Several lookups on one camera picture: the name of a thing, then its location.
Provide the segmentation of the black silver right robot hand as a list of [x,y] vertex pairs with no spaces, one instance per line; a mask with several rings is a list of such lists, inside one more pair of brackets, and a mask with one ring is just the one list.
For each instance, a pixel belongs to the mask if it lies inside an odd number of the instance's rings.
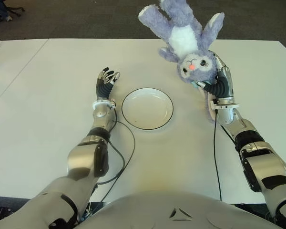
[[233,97],[234,91],[230,69],[215,52],[213,52],[213,56],[217,67],[216,83],[209,84],[198,81],[196,84],[203,90],[214,95],[217,99]]

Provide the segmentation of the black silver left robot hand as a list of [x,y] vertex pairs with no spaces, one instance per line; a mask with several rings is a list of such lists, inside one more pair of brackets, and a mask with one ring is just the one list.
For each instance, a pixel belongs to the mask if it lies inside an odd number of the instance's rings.
[[97,100],[109,100],[113,86],[120,78],[120,72],[104,68],[97,77],[96,96]]

